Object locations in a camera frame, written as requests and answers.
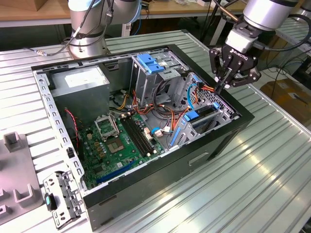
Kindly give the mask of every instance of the expansion card bracket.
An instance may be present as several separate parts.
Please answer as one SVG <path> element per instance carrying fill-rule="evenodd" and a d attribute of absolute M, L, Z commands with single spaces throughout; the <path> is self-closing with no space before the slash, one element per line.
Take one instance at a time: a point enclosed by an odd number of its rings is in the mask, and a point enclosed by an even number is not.
<path fill-rule="evenodd" d="M 77 220 L 85 212 L 79 188 L 71 171 L 57 171 L 44 181 L 45 202 L 59 230 Z"/>

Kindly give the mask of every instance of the cable connector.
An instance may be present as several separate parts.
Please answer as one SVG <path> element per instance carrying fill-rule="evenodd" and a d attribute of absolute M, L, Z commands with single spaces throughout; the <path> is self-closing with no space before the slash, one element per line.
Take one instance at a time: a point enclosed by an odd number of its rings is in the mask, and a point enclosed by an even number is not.
<path fill-rule="evenodd" d="M 42 50 L 34 50 L 35 53 L 39 54 L 40 56 L 48 56 L 48 54 L 45 51 Z"/>
<path fill-rule="evenodd" d="M 110 25 L 110 24 L 111 24 L 112 18 L 113 18 L 113 9 L 111 9 L 111 8 L 109 7 L 109 8 L 107 9 L 106 16 L 105 16 L 106 25 Z"/>

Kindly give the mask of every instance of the wooden table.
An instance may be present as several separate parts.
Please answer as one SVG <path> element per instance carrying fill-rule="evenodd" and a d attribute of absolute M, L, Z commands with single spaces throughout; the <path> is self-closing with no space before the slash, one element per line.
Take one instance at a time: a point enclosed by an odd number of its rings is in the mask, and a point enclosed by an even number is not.
<path fill-rule="evenodd" d="M 245 4 L 237 2 L 229 10 L 238 14 L 243 11 Z M 206 16 L 211 13 L 208 7 L 197 3 L 187 5 L 177 4 L 174 0 L 168 2 L 154 1 L 150 3 L 148 18 L 173 18 Z M 145 10 L 141 11 L 141 18 L 147 17 Z M 19 27 L 51 24 L 71 23 L 70 13 L 66 0 L 48 0 L 37 12 L 27 11 L 13 7 L 0 6 L 0 27 Z M 129 26 L 123 25 L 122 36 L 129 35 Z"/>

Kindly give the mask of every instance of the blue cable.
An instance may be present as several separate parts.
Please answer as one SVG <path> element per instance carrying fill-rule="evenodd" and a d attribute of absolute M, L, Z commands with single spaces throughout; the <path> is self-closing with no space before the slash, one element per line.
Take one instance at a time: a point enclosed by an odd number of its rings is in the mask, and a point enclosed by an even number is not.
<path fill-rule="evenodd" d="M 188 87 L 188 91 L 187 91 L 187 100 L 188 100 L 188 104 L 190 106 L 191 109 L 194 109 L 192 103 L 191 103 L 191 100 L 190 100 L 190 89 L 193 87 L 193 86 L 196 86 L 195 83 L 191 84 L 189 87 Z"/>
<path fill-rule="evenodd" d="M 157 130 L 159 130 L 159 129 L 160 129 L 159 127 L 154 128 L 153 130 L 151 130 L 151 134 L 154 134 L 155 131 L 157 131 Z"/>
<path fill-rule="evenodd" d="M 141 19 L 140 19 L 140 17 L 139 17 L 139 26 L 138 26 L 138 28 L 137 28 L 137 31 L 136 31 L 133 35 L 136 35 L 136 34 L 138 33 L 138 31 L 140 30 L 140 25 L 141 25 Z"/>

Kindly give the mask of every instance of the metal panel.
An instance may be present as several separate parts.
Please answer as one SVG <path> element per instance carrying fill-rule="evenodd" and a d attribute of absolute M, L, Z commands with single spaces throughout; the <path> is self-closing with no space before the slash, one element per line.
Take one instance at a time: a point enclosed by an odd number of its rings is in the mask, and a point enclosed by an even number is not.
<path fill-rule="evenodd" d="M 113 38 L 112 52 L 176 43 L 210 75 L 207 48 L 181 31 Z M 48 47 L 56 50 L 59 46 Z M 61 159 L 30 66 L 54 62 L 24 51 L 0 52 L 0 136 L 27 135 L 42 185 Z M 63 52 L 59 61 L 69 59 Z M 214 160 L 109 222 L 97 232 L 297 232 L 311 216 L 311 133 L 253 86 L 229 91 L 255 119 Z M 41 206 L 0 226 L 0 232 L 54 229 Z M 62 232 L 89 232 L 86 215 Z"/>

